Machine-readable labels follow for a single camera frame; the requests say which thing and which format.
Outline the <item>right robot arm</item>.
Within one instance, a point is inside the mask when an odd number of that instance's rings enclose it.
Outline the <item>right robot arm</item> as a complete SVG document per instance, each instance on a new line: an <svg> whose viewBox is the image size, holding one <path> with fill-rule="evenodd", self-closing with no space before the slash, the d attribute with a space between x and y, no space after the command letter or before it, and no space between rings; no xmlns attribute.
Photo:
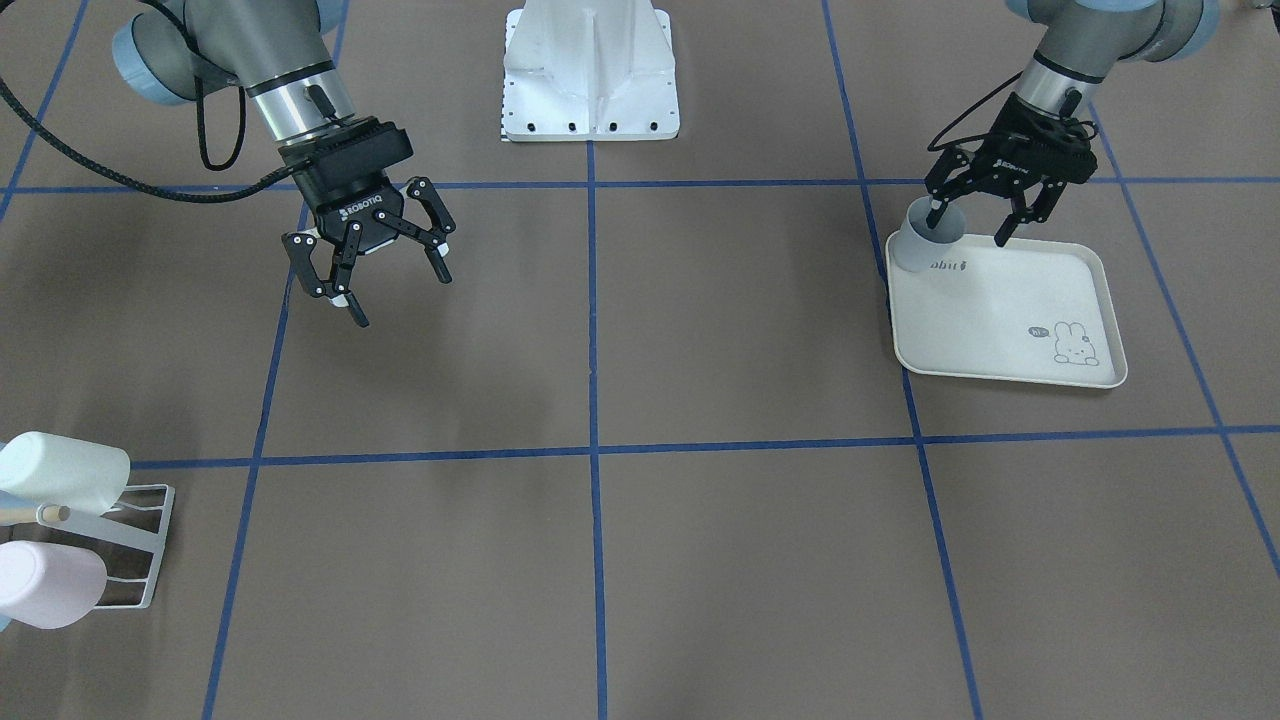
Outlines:
<svg viewBox="0 0 1280 720"><path fill-rule="evenodd" d="M360 117L324 35L338 1L164 1L123 26L111 42L122 78L164 105L195 102L221 87L259 109L314 227L283 234L302 290L367 318L352 291L358 258L399 237L422 245L436 278L451 282L447 237L454 222L430 179L398 191L387 169L412 156L407 133Z"/></svg>

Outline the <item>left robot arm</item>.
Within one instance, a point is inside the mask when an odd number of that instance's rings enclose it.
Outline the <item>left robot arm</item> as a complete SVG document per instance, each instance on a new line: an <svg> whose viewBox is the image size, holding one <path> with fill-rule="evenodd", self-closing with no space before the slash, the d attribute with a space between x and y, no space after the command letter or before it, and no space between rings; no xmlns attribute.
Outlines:
<svg viewBox="0 0 1280 720"><path fill-rule="evenodd" d="M1010 88L991 128L945 142L925 176L923 211L913 227L936 243L950 205L973 193L1010 201L995 234L1002 247L1023 224L1046 222L1069 184L1097 170L1096 124L1079 118L1120 61L1171 61L1203 47L1219 26L1217 1L1010 1L1011 12L1044 27L1027 67L996 90Z"/></svg>

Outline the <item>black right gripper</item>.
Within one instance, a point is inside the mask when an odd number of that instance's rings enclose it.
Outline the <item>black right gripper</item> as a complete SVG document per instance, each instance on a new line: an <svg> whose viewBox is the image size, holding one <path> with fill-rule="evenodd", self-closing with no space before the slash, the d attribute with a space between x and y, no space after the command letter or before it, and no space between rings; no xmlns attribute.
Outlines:
<svg viewBox="0 0 1280 720"><path fill-rule="evenodd" d="M413 177L401 192L387 176L387 168L351 173L317 170L310 165L311 161L302 161L289 169L315 227L282 238L305 293L346 301L353 323L367 328L370 320L352 290L355 265L361 256L399 237L422 246L440 283L452 282L445 255L449 252L447 237L456 223L429 178Z"/></svg>

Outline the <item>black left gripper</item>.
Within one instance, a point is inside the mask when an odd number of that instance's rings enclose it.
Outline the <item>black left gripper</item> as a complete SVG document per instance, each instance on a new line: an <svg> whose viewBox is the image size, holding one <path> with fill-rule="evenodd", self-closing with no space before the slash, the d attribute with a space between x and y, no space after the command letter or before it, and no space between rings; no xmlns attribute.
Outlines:
<svg viewBox="0 0 1280 720"><path fill-rule="evenodd" d="M925 176L931 199L925 224L936 229L947 205L972 193L1006 199L1011 211L995 233L995 245L1002 249L1020 225L1046 222L1066 186L1084 184L1098 161L1091 146L1096 123L1075 118L1080 92L1065 94L1048 111L1012 94L986 133L942 140L993 96L984 96L931 141L928 150L940 156Z"/></svg>

